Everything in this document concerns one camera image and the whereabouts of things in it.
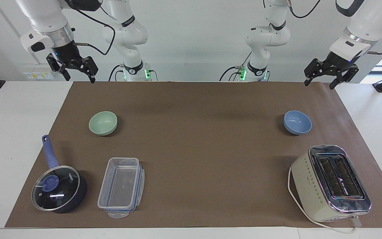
plastic food container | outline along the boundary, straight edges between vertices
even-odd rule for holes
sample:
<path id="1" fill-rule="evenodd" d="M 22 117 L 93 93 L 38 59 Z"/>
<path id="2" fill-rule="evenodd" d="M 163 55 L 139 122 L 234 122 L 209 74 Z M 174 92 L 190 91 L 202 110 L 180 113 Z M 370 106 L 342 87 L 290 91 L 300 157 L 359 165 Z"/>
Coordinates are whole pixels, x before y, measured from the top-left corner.
<path id="1" fill-rule="evenodd" d="M 111 158 L 101 185 L 98 207 L 112 218 L 123 218 L 139 205 L 144 169 L 136 158 Z"/>

pot lid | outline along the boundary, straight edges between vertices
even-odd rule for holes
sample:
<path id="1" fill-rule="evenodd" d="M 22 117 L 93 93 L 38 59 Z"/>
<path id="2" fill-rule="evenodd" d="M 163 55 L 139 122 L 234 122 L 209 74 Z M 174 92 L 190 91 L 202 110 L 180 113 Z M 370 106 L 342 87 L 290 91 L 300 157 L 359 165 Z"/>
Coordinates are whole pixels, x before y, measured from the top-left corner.
<path id="1" fill-rule="evenodd" d="M 52 168 L 36 181 L 32 190 L 33 204 L 40 210 L 56 210 L 76 195 L 79 185 L 76 169 L 70 166 Z"/>

black pot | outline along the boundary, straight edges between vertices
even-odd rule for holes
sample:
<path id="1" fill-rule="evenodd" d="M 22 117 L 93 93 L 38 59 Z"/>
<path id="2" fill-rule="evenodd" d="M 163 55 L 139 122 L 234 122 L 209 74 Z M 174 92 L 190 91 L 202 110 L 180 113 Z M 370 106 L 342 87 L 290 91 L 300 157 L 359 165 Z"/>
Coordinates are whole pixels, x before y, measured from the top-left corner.
<path id="1" fill-rule="evenodd" d="M 85 198 L 86 180 L 70 166 L 60 166 L 54 156 L 48 135 L 42 137 L 49 170 L 35 183 L 32 190 L 33 205 L 39 210 L 67 213 Z"/>

green indicator light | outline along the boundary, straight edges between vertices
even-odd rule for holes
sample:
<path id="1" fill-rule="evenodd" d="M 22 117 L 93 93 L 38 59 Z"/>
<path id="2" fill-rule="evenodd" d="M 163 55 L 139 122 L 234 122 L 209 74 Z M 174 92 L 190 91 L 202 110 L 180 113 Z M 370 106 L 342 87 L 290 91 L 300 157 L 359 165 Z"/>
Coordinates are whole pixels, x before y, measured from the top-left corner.
<path id="1" fill-rule="evenodd" d="M 243 72 L 240 75 L 240 80 L 245 80 L 245 75 L 247 74 L 246 70 L 243 70 Z"/>
<path id="2" fill-rule="evenodd" d="M 145 69 L 145 77 L 146 77 L 147 79 L 150 79 L 150 78 L 151 78 L 151 74 L 150 74 L 150 72 L 149 72 L 147 69 Z"/>

white table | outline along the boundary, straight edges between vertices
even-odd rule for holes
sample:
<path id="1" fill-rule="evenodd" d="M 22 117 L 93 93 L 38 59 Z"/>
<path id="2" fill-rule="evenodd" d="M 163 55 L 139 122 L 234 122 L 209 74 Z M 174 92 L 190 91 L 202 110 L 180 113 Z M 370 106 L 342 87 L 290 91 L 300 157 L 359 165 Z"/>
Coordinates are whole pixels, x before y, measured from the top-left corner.
<path id="1" fill-rule="evenodd" d="M 362 228 L 343 235 L 323 228 L 82 228 L 4 229 L 18 195 L 41 150 L 70 82 L 13 82 L 0 90 L 0 238 L 380 238 L 382 228 Z M 369 94 L 358 89 L 370 88 Z M 382 169 L 382 94 L 370 85 L 342 84 L 337 92 Z"/>

